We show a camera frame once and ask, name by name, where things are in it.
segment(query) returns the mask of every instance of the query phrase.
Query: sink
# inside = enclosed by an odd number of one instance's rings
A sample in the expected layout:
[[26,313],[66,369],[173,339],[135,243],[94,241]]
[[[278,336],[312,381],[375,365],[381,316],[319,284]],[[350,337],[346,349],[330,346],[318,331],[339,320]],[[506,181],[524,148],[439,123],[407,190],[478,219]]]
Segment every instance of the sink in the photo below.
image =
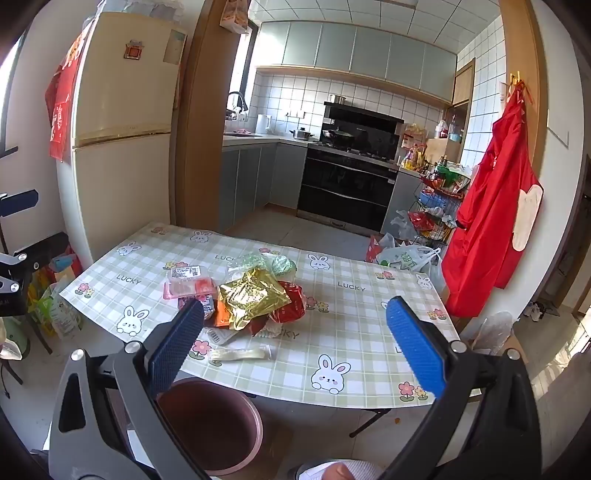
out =
[[255,134],[239,134],[236,132],[228,132],[228,133],[224,133],[224,135],[227,135],[229,137],[260,137],[260,135],[255,135]]

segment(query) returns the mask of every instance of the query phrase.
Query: metal bolt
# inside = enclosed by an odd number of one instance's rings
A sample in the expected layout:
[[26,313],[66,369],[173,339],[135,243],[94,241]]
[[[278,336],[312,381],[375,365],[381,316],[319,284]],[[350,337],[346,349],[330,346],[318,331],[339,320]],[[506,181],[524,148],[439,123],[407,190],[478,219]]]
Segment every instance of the metal bolt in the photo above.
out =
[[127,345],[125,345],[125,351],[127,353],[135,353],[137,352],[140,348],[142,348],[142,344],[139,342],[130,342]]
[[462,342],[461,340],[454,340],[450,346],[452,347],[452,350],[456,353],[464,353],[466,350],[468,350],[468,347],[466,346],[466,344],[464,342]]
[[514,348],[507,349],[507,356],[511,360],[519,360],[521,358],[521,354],[519,353],[519,351],[515,350]]
[[70,358],[72,360],[74,360],[75,362],[82,359],[83,357],[84,357],[84,350],[82,348],[78,348],[78,349],[74,350],[72,352],[72,354],[70,355]]

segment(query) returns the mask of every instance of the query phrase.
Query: oven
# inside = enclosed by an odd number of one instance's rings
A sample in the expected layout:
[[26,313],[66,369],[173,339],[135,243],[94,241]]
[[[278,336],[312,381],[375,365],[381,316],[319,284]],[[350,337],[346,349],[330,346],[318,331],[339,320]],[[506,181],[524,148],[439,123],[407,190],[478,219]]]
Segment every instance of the oven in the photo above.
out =
[[323,145],[309,145],[298,215],[370,235],[382,228],[397,167]]

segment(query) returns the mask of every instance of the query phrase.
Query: checkered tablecloth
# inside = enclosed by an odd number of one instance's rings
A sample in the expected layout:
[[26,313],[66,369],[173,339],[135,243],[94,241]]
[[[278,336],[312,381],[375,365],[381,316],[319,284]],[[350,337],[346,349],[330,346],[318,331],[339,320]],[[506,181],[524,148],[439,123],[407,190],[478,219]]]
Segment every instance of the checkered tablecloth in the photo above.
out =
[[447,340],[458,338],[437,292],[421,274],[151,223],[93,264],[61,295],[122,340],[144,340],[155,325],[169,322],[178,312],[177,300],[163,300],[167,269],[178,262],[202,265],[221,283],[228,260],[259,250],[280,252],[296,263],[295,282],[309,304],[306,315],[284,324],[277,338],[241,332],[226,345],[269,344],[273,359],[268,361],[209,362],[206,352],[212,345],[202,332],[183,371],[257,395],[326,406],[388,408],[434,401],[418,385],[385,318],[385,303],[401,295]]

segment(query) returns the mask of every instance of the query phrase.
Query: blue gripper pad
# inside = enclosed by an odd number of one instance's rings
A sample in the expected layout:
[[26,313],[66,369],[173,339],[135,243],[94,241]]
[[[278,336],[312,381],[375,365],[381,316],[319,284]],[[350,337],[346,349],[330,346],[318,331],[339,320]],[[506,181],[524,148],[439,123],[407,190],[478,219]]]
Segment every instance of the blue gripper pad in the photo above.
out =
[[435,397],[445,388],[443,359],[419,327],[420,320],[402,297],[394,297],[386,307],[386,321],[424,390]]

